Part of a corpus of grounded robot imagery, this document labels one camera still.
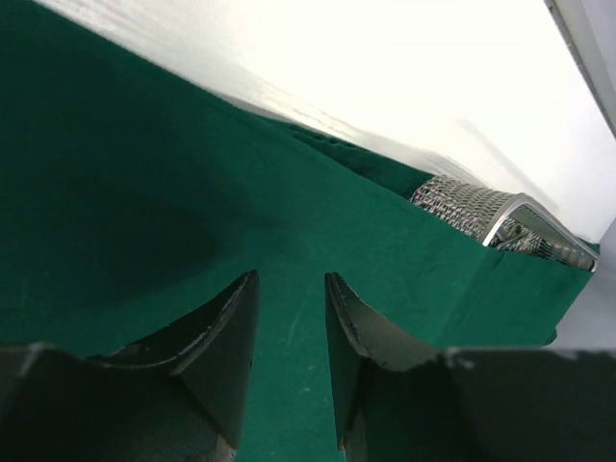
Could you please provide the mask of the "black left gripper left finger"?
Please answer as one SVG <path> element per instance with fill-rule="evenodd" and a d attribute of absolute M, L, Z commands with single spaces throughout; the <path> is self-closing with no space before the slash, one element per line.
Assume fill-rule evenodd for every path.
<path fill-rule="evenodd" d="M 259 316 L 256 271 L 110 356 L 1 346 L 5 461 L 231 461 Z"/>

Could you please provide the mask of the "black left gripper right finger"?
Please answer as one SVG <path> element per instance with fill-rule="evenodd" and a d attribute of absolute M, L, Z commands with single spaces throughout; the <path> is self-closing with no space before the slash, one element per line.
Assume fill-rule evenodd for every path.
<path fill-rule="evenodd" d="M 349 461 L 611 461 L 611 349 L 449 347 L 324 277 L 338 447 Z"/>

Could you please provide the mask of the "green surgical drape cloth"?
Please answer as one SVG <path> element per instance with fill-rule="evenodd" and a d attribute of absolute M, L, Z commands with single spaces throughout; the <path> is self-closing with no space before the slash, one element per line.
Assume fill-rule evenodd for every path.
<path fill-rule="evenodd" d="M 110 353 L 257 270 L 243 461 L 338 461 L 324 276 L 426 343 L 543 346 L 590 273 L 413 205 L 426 174 L 1 5 L 1 337 Z"/>

